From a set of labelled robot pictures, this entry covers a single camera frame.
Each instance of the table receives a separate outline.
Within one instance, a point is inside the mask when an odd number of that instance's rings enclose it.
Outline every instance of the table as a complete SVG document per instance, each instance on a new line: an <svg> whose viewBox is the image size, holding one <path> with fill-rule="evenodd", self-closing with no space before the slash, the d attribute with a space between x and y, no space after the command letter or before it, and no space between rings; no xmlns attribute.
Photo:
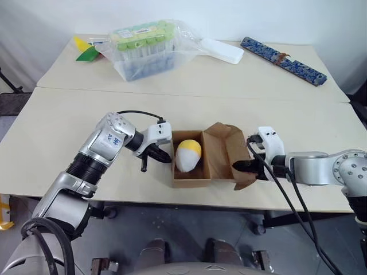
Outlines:
<svg viewBox="0 0 367 275"><path fill-rule="evenodd" d="M78 36L95 37L86 34ZM240 46L239 42L228 43ZM243 59L237 65L208 56L198 56L175 70L124 82L106 58L100 57L93 62L75 61L80 52L71 39L37 86L160 95L349 102L312 46L268 45L326 74L328 80L323 85L314 87L245 51Z"/></svg>
<svg viewBox="0 0 367 275"><path fill-rule="evenodd" d="M367 131L349 104L36 88L0 143L0 193L42 196L97 122L109 111L124 109L162 115L173 130L205 129L220 121L248 135L258 126L271 125L286 152L367 150ZM140 114L126 114L126 118L139 130L155 123ZM258 180L241 191L233 191L234 184L219 182L207 188L174 189L171 178L169 164L150 160L148 171L142 173L140 159L123 150L102 177L94 199L289 210L273 182ZM291 185L285 180L282 185L301 210ZM352 212L340 189L300 186L310 211Z"/></svg>

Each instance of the yellow object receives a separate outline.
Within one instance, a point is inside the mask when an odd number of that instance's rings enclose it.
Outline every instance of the yellow object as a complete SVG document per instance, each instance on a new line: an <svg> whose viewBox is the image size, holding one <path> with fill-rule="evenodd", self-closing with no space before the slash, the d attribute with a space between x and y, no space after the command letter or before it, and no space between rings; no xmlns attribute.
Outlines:
<svg viewBox="0 0 367 275"><path fill-rule="evenodd" d="M14 225L10 221L9 195L0 194L0 231L8 230Z"/></svg>
<svg viewBox="0 0 367 275"><path fill-rule="evenodd" d="M179 144L178 148L185 148L192 150L199 155L199 158L201 157L201 146L197 141L193 139L184 140Z"/></svg>
<svg viewBox="0 0 367 275"><path fill-rule="evenodd" d="M78 36L74 36L75 45L78 48L79 51L85 52L88 50L92 45L86 43L82 39L80 39Z"/></svg>

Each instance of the green object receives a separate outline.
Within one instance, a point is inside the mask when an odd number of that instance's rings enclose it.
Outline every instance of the green object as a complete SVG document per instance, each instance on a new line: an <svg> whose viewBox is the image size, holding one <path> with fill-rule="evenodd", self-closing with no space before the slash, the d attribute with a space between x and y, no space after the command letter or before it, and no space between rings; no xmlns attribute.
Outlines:
<svg viewBox="0 0 367 275"><path fill-rule="evenodd" d="M79 57L76 59L76 61L93 61L98 56L99 52L94 47L88 48L86 51L84 51Z"/></svg>
<svg viewBox="0 0 367 275"><path fill-rule="evenodd" d="M174 33L175 24L160 20L116 30L111 38L119 51L126 51L170 41Z"/></svg>

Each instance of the white foam block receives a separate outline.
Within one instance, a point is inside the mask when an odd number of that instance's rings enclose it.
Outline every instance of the white foam block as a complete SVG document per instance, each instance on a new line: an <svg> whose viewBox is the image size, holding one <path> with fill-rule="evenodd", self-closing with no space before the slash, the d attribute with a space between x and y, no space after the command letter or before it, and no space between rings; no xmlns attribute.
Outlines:
<svg viewBox="0 0 367 275"><path fill-rule="evenodd" d="M200 43L203 49L208 51L208 55L214 58L231 64L238 64L242 59L243 50L238 47L210 38L204 38Z"/></svg>

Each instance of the cardboard box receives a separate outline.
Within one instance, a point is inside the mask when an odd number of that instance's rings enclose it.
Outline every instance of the cardboard box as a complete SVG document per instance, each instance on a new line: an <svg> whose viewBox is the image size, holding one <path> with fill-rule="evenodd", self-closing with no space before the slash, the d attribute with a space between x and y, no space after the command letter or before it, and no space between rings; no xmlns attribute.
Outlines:
<svg viewBox="0 0 367 275"><path fill-rule="evenodd" d="M173 131L172 145L175 154L180 142L193 139L201 145L201 159L195 169L180 172L172 161L173 187L206 187L212 180L236 183L241 190L256 180L256 174L235 170L232 164L238 160L250 160L244 135L232 125L217 122L204 131Z"/></svg>

